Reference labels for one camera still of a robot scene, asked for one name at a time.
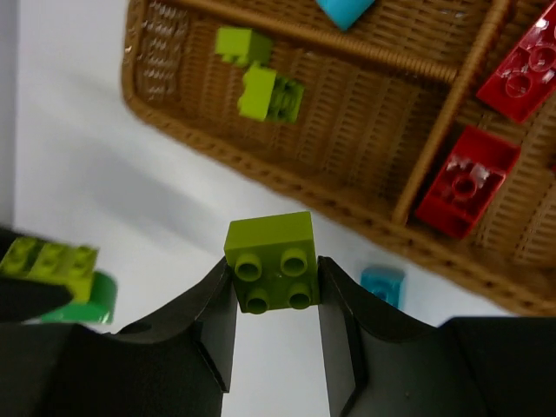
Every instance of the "woven tray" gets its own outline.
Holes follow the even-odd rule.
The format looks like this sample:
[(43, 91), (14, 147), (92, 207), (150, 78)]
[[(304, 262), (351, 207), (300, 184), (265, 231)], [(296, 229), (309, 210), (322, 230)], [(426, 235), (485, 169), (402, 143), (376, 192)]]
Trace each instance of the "woven tray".
[[(517, 313), (556, 314), (554, 188), (539, 156), (556, 150), (556, 102), (517, 126), (468, 98), (546, 5), (518, 3), (505, 26), (513, 3), (379, 0), (341, 34), (314, 0), (130, 0), (122, 92), (145, 122), (373, 242)], [(274, 39), (269, 66), (306, 88), (296, 124), (238, 116), (243, 71), (214, 54), (224, 24)], [(456, 117), (524, 144), (463, 242), (407, 221)]]

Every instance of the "red block stud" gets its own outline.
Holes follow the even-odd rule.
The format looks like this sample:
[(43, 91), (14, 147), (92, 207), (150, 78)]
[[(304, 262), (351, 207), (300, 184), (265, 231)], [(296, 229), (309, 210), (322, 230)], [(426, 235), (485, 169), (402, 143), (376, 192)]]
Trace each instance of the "red block stud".
[(556, 2), (521, 38), (477, 97), (517, 123), (556, 89)]
[(465, 237), (519, 156), (519, 146), (467, 127), (415, 215), (446, 235)]

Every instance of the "white table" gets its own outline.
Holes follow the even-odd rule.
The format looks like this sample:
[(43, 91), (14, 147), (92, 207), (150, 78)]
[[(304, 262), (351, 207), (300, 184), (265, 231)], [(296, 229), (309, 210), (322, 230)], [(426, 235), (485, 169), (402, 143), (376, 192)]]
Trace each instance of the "white table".
[[(102, 248), (99, 265), (119, 283), (116, 331), (197, 283), (222, 257), (231, 220), (304, 208), (127, 111), (119, 92), (125, 0), (45, 3), (20, 2), (15, 223)], [(354, 278), (370, 263), (404, 268), (405, 311), (418, 319), (438, 325), (453, 315), (505, 314), (313, 219), (318, 253)], [(328, 415), (316, 308), (241, 314), (235, 340), (223, 416)]]

